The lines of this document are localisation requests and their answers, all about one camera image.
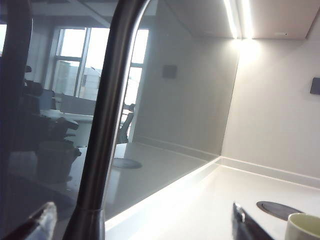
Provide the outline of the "left gripper left finger with clear pad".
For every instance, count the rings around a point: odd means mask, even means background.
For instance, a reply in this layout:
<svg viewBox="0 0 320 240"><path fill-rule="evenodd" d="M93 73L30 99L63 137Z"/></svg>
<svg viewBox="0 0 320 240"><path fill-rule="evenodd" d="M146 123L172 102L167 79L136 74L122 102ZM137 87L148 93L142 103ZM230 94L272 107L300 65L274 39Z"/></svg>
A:
<svg viewBox="0 0 320 240"><path fill-rule="evenodd" d="M57 206L49 201L2 240L51 240L57 223Z"/></svg>

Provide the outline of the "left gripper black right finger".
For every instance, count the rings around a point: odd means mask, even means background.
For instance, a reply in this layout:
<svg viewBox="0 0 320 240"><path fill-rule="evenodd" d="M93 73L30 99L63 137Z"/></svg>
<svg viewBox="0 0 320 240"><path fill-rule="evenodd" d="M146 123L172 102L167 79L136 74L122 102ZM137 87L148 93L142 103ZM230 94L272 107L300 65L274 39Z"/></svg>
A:
<svg viewBox="0 0 320 240"><path fill-rule="evenodd" d="M234 240L272 240L273 238L237 202L232 206Z"/></svg>

